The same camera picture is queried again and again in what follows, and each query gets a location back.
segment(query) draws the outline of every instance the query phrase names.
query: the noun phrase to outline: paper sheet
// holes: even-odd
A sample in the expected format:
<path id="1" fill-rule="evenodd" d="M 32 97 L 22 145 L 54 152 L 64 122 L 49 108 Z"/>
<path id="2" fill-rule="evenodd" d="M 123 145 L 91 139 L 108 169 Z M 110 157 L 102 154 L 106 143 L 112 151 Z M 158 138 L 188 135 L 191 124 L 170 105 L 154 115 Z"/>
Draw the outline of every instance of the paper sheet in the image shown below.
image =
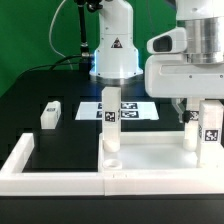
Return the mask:
<path id="1" fill-rule="evenodd" d="M 101 102 L 81 102 L 76 120 L 102 120 Z M 122 102 L 122 120 L 158 120 L 159 116 L 154 102 Z"/>

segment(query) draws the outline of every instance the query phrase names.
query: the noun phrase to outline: green backdrop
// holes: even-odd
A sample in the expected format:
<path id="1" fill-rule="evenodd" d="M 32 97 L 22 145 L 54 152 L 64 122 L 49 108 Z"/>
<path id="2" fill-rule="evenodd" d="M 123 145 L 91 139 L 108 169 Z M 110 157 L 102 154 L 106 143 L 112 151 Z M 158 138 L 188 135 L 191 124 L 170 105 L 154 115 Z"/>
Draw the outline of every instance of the green backdrop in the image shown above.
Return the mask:
<path id="1" fill-rule="evenodd" d="M 50 48 L 48 32 L 61 1 L 0 1 L 0 96 L 24 70 L 60 59 Z M 175 26 L 175 11 L 164 0 L 128 2 L 134 9 L 134 43 L 140 53 L 140 67 L 144 69 L 149 56 L 147 41 Z M 86 23 L 88 43 L 94 51 L 98 46 L 98 13 L 86 12 Z M 67 0 L 56 20 L 53 43 L 65 55 L 80 53 L 78 10 L 73 0 Z"/>

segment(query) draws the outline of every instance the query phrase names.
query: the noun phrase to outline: black tabletop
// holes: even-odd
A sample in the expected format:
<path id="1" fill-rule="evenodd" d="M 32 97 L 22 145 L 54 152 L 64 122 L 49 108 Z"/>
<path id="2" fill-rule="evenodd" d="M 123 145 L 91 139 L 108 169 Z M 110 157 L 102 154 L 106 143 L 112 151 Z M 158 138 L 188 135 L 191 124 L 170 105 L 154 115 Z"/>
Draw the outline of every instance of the black tabletop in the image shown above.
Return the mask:
<path id="1" fill-rule="evenodd" d="M 76 71 L 33 71 L 0 98 L 0 167 L 24 132 L 35 149 L 24 172 L 97 171 L 101 121 L 75 120 L 81 101 L 101 101 L 105 86 Z M 55 130 L 41 130 L 40 116 L 58 100 Z M 122 121 L 122 131 L 183 130 L 169 99 L 151 99 L 144 82 L 122 87 L 123 101 L 153 101 L 160 119 Z M 0 197 L 0 223 L 207 224 L 224 222 L 224 195 L 116 197 Z"/>
<path id="2" fill-rule="evenodd" d="M 104 85 L 77 71 L 32 71 L 23 74 L 0 99 L 1 166 L 22 133 L 31 132 L 35 149 L 24 172 L 97 171 L 102 122 L 75 120 L 80 102 L 101 101 Z M 62 114 L 55 130 L 41 130 L 40 116 L 48 102 L 59 101 Z M 122 131 L 182 130 L 170 100 L 151 99 L 144 82 L 122 87 L 122 101 L 153 101 L 159 121 L 122 121 Z"/>

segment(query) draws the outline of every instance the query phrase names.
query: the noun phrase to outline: white plastic border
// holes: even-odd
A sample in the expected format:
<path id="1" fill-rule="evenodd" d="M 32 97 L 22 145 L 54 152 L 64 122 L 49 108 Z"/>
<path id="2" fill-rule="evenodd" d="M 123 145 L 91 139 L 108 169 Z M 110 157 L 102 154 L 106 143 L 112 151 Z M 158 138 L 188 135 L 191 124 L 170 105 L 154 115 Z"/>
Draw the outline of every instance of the white plastic border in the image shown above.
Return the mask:
<path id="1" fill-rule="evenodd" d="M 172 134 L 177 138 L 182 135 Z M 159 138 L 158 133 L 147 132 L 122 133 L 121 139 L 125 142 L 133 136 L 139 141 Z M 101 136 L 99 146 L 100 166 L 103 163 Z M 0 171 L 0 196 L 224 193 L 223 169 L 108 171 L 101 168 L 99 173 L 22 173 L 33 148 L 33 134 L 23 134 Z"/>

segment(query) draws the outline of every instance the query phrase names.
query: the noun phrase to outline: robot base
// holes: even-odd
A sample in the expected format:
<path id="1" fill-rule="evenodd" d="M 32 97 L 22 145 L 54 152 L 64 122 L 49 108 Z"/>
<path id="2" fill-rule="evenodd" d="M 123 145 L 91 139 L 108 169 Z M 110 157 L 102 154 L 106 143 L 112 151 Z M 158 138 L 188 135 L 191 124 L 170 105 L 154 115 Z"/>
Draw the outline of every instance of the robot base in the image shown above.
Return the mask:
<path id="1" fill-rule="evenodd" d="M 90 80 L 93 82 L 99 82 L 105 85 L 110 85 L 110 86 L 121 86 L 121 85 L 126 85 L 129 83 L 133 83 L 136 81 L 140 81 L 144 79 L 144 74 L 142 70 L 139 71 L 135 76 L 132 76 L 128 79 L 121 78 L 121 79 L 109 79 L 109 78 L 103 78 L 101 76 L 97 76 L 96 74 L 90 74 Z"/>

